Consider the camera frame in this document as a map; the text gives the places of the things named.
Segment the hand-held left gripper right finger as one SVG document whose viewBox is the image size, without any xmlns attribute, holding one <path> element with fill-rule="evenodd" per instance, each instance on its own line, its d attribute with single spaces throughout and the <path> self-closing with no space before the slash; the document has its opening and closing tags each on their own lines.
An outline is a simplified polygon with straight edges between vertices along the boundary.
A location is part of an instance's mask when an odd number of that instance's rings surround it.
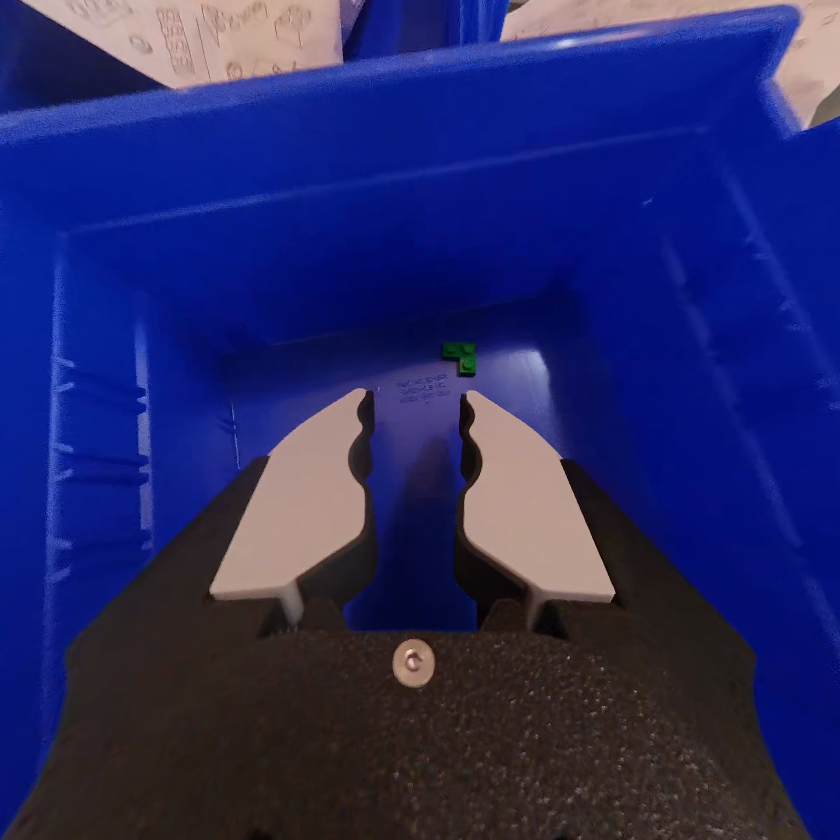
<svg viewBox="0 0 840 840">
<path fill-rule="evenodd" d="M 476 390 L 460 397 L 454 571 L 477 624 L 512 602 L 537 627 L 553 602 L 616 604 L 616 589 L 559 452 Z"/>
</svg>

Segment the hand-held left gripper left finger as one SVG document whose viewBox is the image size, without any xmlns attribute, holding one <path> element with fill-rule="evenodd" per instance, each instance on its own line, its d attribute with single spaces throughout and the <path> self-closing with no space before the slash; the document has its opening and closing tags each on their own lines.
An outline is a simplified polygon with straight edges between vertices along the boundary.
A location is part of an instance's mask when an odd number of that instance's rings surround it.
<svg viewBox="0 0 840 840">
<path fill-rule="evenodd" d="M 269 452 L 209 586 L 215 601 L 276 601 L 299 624 L 310 601 L 342 608 L 373 582 L 374 430 L 374 394 L 356 388 Z"/>
</svg>

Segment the blue plastic bin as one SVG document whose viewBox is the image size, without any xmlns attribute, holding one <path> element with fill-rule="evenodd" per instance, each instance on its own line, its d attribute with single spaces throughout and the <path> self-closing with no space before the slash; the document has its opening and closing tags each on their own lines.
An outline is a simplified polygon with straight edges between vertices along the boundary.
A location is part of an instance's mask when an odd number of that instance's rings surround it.
<svg viewBox="0 0 840 840">
<path fill-rule="evenodd" d="M 510 3 L 372 1 L 343 29 L 343 57 L 498 42 Z M 1 111 L 164 89 L 24 2 L 1 2 Z"/>
<path fill-rule="evenodd" d="M 799 17 L 2 116 L 2 838 L 838 838 L 838 120 L 775 83 Z M 373 582 L 215 601 L 268 454 L 357 388 Z M 562 456 L 615 605 L 478 626 L 469 390 Z"/>
</svg>

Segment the paper bag with line drawings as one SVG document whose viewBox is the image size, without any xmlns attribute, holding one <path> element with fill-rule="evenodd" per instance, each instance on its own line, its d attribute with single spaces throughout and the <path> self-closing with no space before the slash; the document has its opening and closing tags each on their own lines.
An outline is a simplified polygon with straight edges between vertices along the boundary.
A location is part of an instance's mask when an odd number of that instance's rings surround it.
<svg viewBox="0 0 840 840">
<path fill-rule="evenodd" d="M 272 77 L 343 63 L 363 2 L 26 1 L 168 88 Z"/>
<path fill-rule="evenodd" d="M 516 2 L 500 40 L 633 25 L 779 5 L 779 1 L 529 1 Z M 787 1 L 801 22 L 775 78 L 803 128 L 839 84 L 839 2 Z"/>
</svg>

